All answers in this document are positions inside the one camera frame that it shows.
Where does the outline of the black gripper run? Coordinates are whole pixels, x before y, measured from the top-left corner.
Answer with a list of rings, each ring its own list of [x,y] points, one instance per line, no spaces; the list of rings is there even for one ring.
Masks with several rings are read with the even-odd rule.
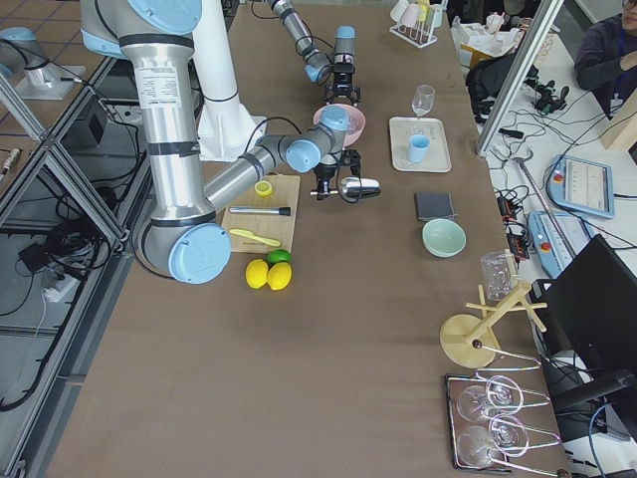
[[[317,200],[324,200],[337,194],[342,200],[359,200],[359,192],[346,192],[339,179],[340,170],[343,167],[350,169],[354,177],[354,185],[360,185],[360,154],[356,149],[346,148],[340,155],[330,154],[325,157],[330,163],[320,162],[313,172],[317,179],[317,187],[311,191],[311,195]]]
[[[356,107],[359,104],[359,87],[353,83],[355,65],[336,63],[332,66],[331,72],[332,83],[324,86],[323,101],[333,104],[337,99],[346,99]]]

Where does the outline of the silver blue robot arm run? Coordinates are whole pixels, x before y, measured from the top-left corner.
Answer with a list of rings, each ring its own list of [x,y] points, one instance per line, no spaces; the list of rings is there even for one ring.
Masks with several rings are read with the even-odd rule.
[[[280,164],[304,173],[340,153],[348,115],[329,106],[304,133],[260,134],[217,1],[85,1],[81,16],[90,51],[133,66],[155,192],[140,250],[177,281],[209,282],[231,255],[218,212]]]
[[[292,1],[267,1],[295,41],[295,50],[305,63],[310,81],[323,86],[323,101],[332,104],[348,101],[352,106],[360,103],[361,90],[354,84],[355,29],[342,25],[336,29],[330,53],[321,51],[316,37],[302,20]]]

